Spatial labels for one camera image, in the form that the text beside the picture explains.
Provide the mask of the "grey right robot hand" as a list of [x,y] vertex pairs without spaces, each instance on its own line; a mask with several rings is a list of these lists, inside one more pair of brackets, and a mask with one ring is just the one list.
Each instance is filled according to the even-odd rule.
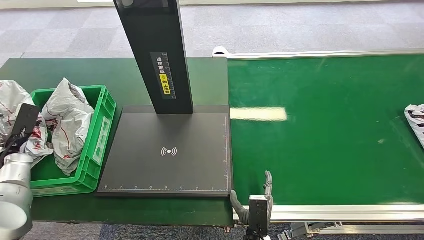
[[273,177],[269,170],[264,172],[265,183],[263,185],[263,195],[250,195],[249,196],[249,209],[245,208],[240,201],[235,190],[230,192],[230,203],[235,210],[239,221],[243,225],[250,227],[269,226],[274,206],[274,198],[272,196]]

